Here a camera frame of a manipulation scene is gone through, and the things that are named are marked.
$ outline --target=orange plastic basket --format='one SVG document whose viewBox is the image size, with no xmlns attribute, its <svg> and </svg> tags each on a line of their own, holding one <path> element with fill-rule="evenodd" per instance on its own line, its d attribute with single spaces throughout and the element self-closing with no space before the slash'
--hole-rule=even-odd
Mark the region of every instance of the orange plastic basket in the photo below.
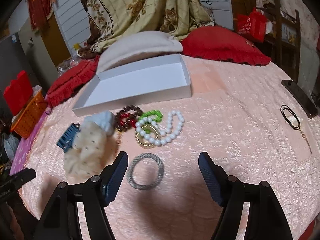
<svg viewBox="0 0 320 240">
<path fill-rule="evenodd" d="M 40 90 L 13 122 L 10 132 L 15 131 L 21 137 L 28 138 L 47 105 Z"/>
</svg>

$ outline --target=black cord necklace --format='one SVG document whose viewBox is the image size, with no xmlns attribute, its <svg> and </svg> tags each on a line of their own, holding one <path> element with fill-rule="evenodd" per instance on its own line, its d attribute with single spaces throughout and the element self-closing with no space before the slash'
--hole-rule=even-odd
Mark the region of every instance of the black cord necklace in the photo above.
<svg viewBox="0 0 320 240">
<path fill-rule="evenodd" d="M 284 111 L 285 111 L 285 110 L 287 110 L 290 114 L 292 114 L 292 115 L 295 117 L 295 119 L 296 119 L 297 122 L 298 122 L 298 126 L 294 126 L 294 125 L 289 121 L 289 119 L 288 119 L 288 118 L 285 116 L 285 114 L 284 114 Z M 312 154 L 311 147 L 310 147 L 310 143 L 308 142 L 307 136 L 306 136 L 306 135 L 303 133 L 303 131 L 301 130 L 301 124 L 300 124 L 300 121 L 299 121 L 297 115 L 295 114 L 295 112 L 292 111 L 292 109 L 291 109 L 289 106 L 287 106 L 287 105 L 282 105 L 282 106 L 280 107 L 280 112 L 281 112 L 282 116 L 284 117 L 284 119 L 287 121 L 287 123 L 292 127 L 292 129 L 294 129 L 294 130 L 299 130 L 302 138 L 304 138 L 304 140 L 305 140 L 306 143 L 308 144 L 310 153 Z"/>
</svg>

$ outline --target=metal screw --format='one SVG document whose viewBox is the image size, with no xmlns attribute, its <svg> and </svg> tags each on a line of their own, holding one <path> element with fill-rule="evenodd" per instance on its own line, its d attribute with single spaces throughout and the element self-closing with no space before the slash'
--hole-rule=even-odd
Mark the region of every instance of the metal screw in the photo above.
<svg viewBox="0 0 320 240">
<path fill-rule="evenodd" d="M 231 182 L 236 182 L 237 181 L 237 178 L 233 175 L 229 175 L 228 176 L 228 180 L 231 181 Z"/>
<path fill-rule="evenodd" d="M 58 188 L 64 188 L 65 186 L 67 185 L 67 183 L 66 182 L 60 182 L 59 184 L 58 184 Z"/>
<path fill-rule="evenodd" d="M 100 176 L 94 175 L 94 176 L 91 178 L 91 181 L 92 181 L 92 182 L 97 182 L 99 179 L 100 179 Z"/>
<path fill-rule="evenodd" d="M 265 180 L 261 181 L 261 185 L 262 185 L 263 187 L 269 187 L 269 186 L 270 186 L 270 184 L 269 184 L 267 181 L 265 181 Z"/>
</svg>

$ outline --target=white pillow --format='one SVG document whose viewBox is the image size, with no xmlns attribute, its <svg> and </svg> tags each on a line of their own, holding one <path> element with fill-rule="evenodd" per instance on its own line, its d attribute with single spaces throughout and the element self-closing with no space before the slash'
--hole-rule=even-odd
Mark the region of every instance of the white pillow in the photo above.
<svg viewBox="0 0 320 240">
<path fill-rule="evenodd" d="M 134 61 L 182 52 L 181 43 L 168 33 L 146 31 L 121 38 L 100 56 L 97 73 Z"/>
</svg>

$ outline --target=blue gripper pad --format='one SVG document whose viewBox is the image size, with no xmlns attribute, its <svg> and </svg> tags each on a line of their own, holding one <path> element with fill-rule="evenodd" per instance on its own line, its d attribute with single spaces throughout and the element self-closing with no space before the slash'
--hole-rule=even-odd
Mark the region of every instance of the blue gripper pad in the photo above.
<svg viewBox="0 0 320 240">
<path fill-rule="evenodd" d="M 75 137 L 75 134 L 80 131 L 79 127 L 80 125 L 78 123 L 72 123 L 57 142 L 57 145 L 63 149 L 64 153 L 72 148 L 73 138 Z"/>
<path fill-rule="evenodd" d="M 115 200 L 127 168 L 128 168 L 128 155 L 127 153 L 124 153 L 106 187 L 105 202 L 107 205 L 109 205 L 110 202 Z"/>
<path fill-rule="evenodd" d="M 207 158 L 205 157 L 205 153 L 200 153 L 199 159 L 198 159 L 198 165 L 199 165 L 201 174 L 204 178 L 205 183 L 207 184 L 207 187 L 211 194 L 212 199 L 219 206 L 222 206 L 224 203 L 224 200 L 221 195 L 221 187 L 208 161 L 209 160 L 207 160 Z"/>
</svg>

